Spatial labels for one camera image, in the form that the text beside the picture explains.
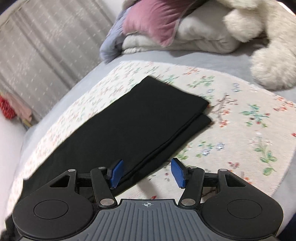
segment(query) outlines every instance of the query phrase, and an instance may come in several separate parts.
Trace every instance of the black circular pad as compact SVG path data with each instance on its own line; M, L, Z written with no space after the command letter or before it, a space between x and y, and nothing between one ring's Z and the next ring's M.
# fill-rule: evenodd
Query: black circular pad
M75 177L76 172L66 172L15 206L12 218L21 236L32 240L61 240L89 224L94 215L93 206L75 192ZM61 184L60 180L64 179L67 182Z
M238 199L230 202L227 205L227 210L231 215L242 219L255 218L262 212L262 208L258 203L248 199Z
M233 240L261 240L276 234L283 220L281 206L230 171L218 171L219 192L202 206L205 224Z
M46 200L35 206L34 213L43 219L55 219L63 216L68 208L68 204L63 201Z

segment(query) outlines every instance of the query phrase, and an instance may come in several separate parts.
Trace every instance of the light blue fabric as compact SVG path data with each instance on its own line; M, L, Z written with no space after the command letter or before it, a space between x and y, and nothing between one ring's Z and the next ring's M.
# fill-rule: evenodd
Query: light blue fabric
M110 29L100 48L100 57L107 64L121 54L121 47L126 36L122 33L122 24L130 8L122 11Z

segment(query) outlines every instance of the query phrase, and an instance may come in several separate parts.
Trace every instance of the floral fabric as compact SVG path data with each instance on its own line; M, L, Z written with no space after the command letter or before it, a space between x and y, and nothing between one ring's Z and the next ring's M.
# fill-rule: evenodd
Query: floral fabric
M48 130L13 183L7 215L21 194L23 179L29 178L79 126L148 75L210 102L206 113L213 119L211 126L188 140L174 156L186 166L201 167L206 172L229 169L266 194L274 193L296 147L296 105L293 102L213 70L127 61L73 103ZM117 198L175 198L178 201L182 192L167 162ZM213 192L212 188L205 189L204 196Z

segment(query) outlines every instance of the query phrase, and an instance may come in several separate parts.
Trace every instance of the pink cloth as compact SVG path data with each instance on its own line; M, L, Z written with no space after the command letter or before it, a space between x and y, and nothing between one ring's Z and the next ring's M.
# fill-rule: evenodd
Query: pink cloth
M180 19L196 0L141 0L123 22L123 33L148 35L162 47L170 45Z
M16 96L11 93L6 93L3 98L8 101L11 108L15 111L17 116L21 119L25 119L28 122L32 120L32 111L30 108L26 107Z

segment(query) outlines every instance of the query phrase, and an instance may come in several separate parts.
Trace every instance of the red object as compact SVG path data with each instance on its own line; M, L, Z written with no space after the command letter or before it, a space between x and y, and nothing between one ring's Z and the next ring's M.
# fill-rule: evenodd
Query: red object
M6 99L0 96L0 109L6 119L13 119L16 116L15 111L10 107L10 104Z

